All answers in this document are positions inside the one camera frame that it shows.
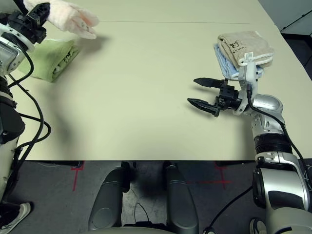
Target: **table surface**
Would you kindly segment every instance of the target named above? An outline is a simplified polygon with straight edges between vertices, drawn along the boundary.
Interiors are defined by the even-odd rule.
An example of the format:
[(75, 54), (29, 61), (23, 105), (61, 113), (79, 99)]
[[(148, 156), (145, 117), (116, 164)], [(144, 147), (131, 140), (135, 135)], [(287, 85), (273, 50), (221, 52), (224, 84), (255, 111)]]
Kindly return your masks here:
[[(256, 0), (100, 2), (76, 1), (99, 15), (96, 40), (45, 25), (47, 38), (76, 39), (82, 51), (56, 83), (36, 78), (22, 83), (52, 126), (28, 159), (253, 160), (249, 117), (227, 110), (215, 118), (187, 101), (214, 101), (218, 90), (193, 79), (223, 79), (213, 44), (219, 34), (245, 30), (258, 31), (275, 49), (258, 90), (283, 102), (293, 142), (311, 157), (306, 134), (312, 127), (305, 124), (311, 116), (311, 80)], [(18, 87), (11, 92), (18, 111), (38, 116)], [(25, 123), (20, 143), (32, 139), (39, 126)]]

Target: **red line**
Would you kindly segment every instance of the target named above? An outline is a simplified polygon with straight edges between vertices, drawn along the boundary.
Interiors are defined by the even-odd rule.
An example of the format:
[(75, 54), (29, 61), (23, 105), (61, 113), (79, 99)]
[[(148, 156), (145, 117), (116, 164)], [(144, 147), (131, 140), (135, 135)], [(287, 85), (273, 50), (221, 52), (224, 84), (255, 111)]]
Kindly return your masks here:
[(73, 192), (76, 190), (76, 185), (77, 185), (77, 178), (78, 178), (78, 171), (82, 171), (84, 168), (84, 161), (82, 162), (81, 167), (72, 167), (71, 170), (72, 171), (76, 171), (75, 172), (75, 178), (74, 178), (74, 185), (73, 185)]
[(77, 177), (78, 177), (78, 170), (76, 170), (76, 172), (75, 172), (75, 179), (74, 179), (73, 192), (76, 190), (76, 185), (77, 185)]
[(221, 180), (224, 181), (224, 174), (223, 174), (223, 169), (226, 169), (226, 167), (219, 167), (216, 162), (214, 162), (214, 167), (220, 171), (221, 175)]

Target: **stack of towels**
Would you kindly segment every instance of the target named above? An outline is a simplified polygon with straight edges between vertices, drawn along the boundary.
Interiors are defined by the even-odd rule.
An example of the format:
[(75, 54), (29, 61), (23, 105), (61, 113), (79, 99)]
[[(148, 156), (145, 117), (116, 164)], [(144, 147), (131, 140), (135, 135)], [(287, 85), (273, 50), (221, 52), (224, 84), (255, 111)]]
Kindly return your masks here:
[(246, 66), (249, 60), (255, 62), (257, 76), (261, 77), (263, 67), (271, 65), (274, 54), (274, 49), (256, 31), (222, 34), (214, 50), (223, 76), (233, 80), (238, 79), (239, 67)]

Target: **towel label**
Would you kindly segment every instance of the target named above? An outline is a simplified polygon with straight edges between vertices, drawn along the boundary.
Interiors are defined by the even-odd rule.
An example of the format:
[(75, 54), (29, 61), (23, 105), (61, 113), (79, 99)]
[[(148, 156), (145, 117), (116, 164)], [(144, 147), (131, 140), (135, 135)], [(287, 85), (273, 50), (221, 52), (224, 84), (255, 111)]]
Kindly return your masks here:
[(253, 52), (248, 52), (244, 54), (244, 60), (245, 62), (250, 62), (254, 58), (254, 53)]

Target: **gray carpet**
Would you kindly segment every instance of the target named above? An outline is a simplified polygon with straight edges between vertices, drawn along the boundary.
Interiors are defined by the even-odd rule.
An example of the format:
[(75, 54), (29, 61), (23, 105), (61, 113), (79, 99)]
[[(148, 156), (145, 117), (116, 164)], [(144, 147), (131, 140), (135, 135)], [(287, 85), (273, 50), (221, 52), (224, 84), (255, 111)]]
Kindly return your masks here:
[[(209, 161), (178, 162), (180, 171), (194, 198), (200, 231), (231, 199), (251, 185), (254, 163), (218, 168)], [(120, 162), (87, 161), (75, 172), (69, 166), (54, 166), (26, 162), (20, 180), (10, 199), (15, 202), (32, 201), (33, 211), (12, 234), (78, 234), (87, 230), (88, 218), (97, 192), (106, 175)], [(161, 186), (161, 162), (138, 162), (136, 179), (124, 195), (122, 223), (134, 223), (134, 205), (139, 201), (153, 223), (166, 222), (166, 193)], [(254, 205), (252, 193), (231, 206), (214, 225), (219, 234), (249, 233), (249, 220), (264, 218), (264, 210)], [(146, 214), (137, 207), (136, 220), (145, 221)]]

